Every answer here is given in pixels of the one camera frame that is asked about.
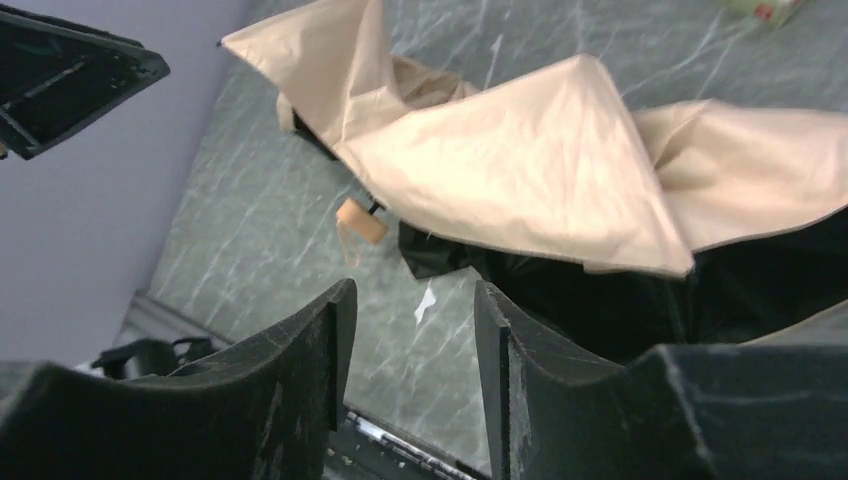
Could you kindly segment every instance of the white wall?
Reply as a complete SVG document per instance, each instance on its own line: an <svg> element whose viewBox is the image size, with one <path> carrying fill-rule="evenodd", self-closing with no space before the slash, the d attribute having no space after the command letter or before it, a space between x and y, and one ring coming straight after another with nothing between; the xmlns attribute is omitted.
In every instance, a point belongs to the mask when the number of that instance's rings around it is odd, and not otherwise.
<svg viewBox="0 0 848 480"><path fill-rule="evenodd" d="M73 365L147 286L229 64L216 42L250 0L2 1L139 40L172 71L50 152L0 161L0 360Z"/></svg>

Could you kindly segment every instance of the beige fabric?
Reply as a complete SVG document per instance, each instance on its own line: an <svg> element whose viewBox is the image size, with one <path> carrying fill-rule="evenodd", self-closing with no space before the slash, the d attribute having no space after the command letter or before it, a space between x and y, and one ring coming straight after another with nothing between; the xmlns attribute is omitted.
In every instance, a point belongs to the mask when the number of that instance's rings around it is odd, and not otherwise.
<svg viewBox="0 0 848 480"><path fill-rule="evenodd" d="M631 116L594 58L477 93L391 56L381 0L319 0L223 45L280 89L377 200L434 234L684 275L692 252L848 203L848 120L692 102Z"/></svg>

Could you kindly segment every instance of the box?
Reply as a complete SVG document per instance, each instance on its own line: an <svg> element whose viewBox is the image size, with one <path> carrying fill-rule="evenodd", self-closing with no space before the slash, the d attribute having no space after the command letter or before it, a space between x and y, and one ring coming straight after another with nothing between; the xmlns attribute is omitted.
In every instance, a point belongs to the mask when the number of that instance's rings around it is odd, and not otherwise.
<svg viewBox="0 0 848 480"><path fill-rule="evenodd" d="M733 11L752 15L777 28L789 20L804 0L724 0L724 3Z"/></svg>

